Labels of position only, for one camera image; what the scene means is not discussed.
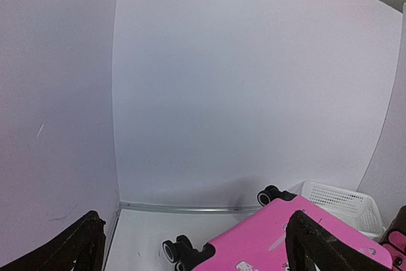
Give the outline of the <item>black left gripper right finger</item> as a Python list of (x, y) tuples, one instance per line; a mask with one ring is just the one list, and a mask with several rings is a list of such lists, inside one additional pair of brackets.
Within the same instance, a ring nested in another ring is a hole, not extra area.
[(289, 219), (285, 248), (291, 270), (391, 270), (337, 239), (303, 211)]

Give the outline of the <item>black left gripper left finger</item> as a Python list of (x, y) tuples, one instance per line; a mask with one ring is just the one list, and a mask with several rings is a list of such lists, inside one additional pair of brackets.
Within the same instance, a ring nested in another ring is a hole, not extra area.
[(55, 238), (1, 270), (101, 270), (105, 224), (96, 211), (89, 211)]

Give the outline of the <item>pink hard-shell kids suitcase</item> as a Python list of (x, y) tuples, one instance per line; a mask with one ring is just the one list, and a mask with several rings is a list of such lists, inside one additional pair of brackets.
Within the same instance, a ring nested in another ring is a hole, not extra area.
[(185, 235), (162, 243), (162, 251), (175, 270), (291, 270), (285, 237), (290, 217), (303, 211), (349, 247), (391, 266), (384, 247), (364, 236), (304, 197), (269, 185), (257, 195), (261, 209), (246, 220), (206, 242), (201, 250)]

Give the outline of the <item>white perforated plastic basket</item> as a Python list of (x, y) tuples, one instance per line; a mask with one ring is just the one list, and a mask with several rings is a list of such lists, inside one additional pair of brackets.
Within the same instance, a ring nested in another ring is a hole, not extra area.
[(301, 195), (370, 239), (379, 241), (385, 232), (378, 206), (369, 195), (312, 181), (303, 183)]

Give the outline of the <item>pink and black drawer organizer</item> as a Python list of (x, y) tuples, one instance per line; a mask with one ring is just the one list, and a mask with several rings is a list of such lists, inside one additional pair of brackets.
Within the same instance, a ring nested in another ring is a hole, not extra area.
[(388, 250), (392, 259), (392, 270), (405, 271), (406, 206), (402, 206), (380, 240), (380, 244)]

